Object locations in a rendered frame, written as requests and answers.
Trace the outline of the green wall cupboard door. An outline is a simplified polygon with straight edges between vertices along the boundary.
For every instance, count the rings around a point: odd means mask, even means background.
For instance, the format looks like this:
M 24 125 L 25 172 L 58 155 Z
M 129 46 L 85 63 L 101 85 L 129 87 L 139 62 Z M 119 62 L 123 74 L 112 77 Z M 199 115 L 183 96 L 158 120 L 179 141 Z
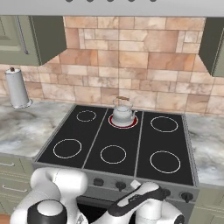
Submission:
M 39 54 L 29 16 L 18 16 L 29 54 L 25 54 L 15 16 L 0 15 L 0 64 L 38 66 Z

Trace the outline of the green wall cupboard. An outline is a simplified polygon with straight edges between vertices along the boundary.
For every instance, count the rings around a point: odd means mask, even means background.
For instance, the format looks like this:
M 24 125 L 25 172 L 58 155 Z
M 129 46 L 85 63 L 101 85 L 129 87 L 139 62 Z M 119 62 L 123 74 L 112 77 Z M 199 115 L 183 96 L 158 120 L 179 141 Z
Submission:
M 213 77 L 224 78 L 224 17 L 206 19 L 199 57 Z

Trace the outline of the grey range hood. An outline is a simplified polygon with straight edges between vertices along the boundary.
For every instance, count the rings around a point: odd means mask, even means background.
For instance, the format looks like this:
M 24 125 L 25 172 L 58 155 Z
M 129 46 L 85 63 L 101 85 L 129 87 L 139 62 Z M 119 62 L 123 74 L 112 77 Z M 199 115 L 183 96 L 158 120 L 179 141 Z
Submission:
M 224 0 L 0 0 L 0 15 L 224 18 Z

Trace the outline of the green drawer front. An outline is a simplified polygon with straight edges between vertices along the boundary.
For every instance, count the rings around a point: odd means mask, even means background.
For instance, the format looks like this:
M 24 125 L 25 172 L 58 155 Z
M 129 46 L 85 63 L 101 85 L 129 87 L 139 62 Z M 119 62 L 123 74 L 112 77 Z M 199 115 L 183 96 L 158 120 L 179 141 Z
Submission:
M 0 214 L 12 214 L 20 199 L 0 196 Z
M 0 155 L 0 163 L 15 164 L 13 167 L 0 165 L 0 172 L 13 173 L 22 176 L 31 176 L 33 173 L 32 161 L 27 160 L 26 158 Z
M 13 192 L 9 190 L 4 190 L 2 188 L 2 185 L 12 187 L 12 188 L 17 188 L 17 189 L 28 189 L 28 192 Z M 4 176 L 0 175 L 0 193 L 2 195 L 8 195 L 12 197 L 17 197 L 17 198 L 23 198 L 26 196 L 29 192 L 31 191 L 31 187 L 29 184 L 29 181 L 26 179 L 21 179 L 21 178 L 13 178 L 11 176 Z

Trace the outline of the white paper towel roll holder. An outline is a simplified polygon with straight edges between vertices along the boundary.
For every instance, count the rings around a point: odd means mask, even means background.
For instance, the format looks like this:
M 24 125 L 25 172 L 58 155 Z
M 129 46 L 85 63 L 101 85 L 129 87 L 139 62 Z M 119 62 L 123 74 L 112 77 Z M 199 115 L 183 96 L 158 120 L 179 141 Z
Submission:
M 10 93 L 10 103 L 14 109 L 24 109 L 32 105 L 32 99 L 28 97 L 25 82 L 18 68 L 11 67 L 5 72 Z

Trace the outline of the black glass hob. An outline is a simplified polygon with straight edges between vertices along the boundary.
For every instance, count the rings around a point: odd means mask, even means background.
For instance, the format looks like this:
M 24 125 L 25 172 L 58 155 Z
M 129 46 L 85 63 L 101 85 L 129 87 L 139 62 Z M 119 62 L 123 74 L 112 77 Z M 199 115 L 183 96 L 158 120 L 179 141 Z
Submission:
M 87 197 L 116 200 L 131 191 L 130 183 L 152 181 L 171 191 L 167 197 L 194 203 L 199 181 L 186 118 L 179 114 L 138 111 L 136 124 L 118 128 L 109 122 L 111 108 L 74 105 L 34 158 L 33 165 L 83 171 L 88 177 Z M 102 179 L 103 186 L 94 185 Z M 119 191 L 116 182 L 126 188 Z

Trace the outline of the green base cupboard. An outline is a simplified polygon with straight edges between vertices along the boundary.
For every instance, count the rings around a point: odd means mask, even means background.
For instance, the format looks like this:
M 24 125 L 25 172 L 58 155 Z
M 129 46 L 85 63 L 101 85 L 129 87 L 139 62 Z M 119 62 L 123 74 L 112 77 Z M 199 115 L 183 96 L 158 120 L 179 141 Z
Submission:
M 224 188 L 200 188 L 188 224 L 224 224 Z

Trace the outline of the black oven door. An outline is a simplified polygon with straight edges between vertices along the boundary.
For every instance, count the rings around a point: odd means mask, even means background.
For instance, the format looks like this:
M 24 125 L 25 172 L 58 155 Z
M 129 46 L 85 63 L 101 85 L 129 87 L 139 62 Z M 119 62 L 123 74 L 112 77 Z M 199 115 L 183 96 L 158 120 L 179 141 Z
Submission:
M 77 204 L 90 223 L 100 218 L 114 203 L 112 200 L 96 199 L 85 196 L 77 198 Z

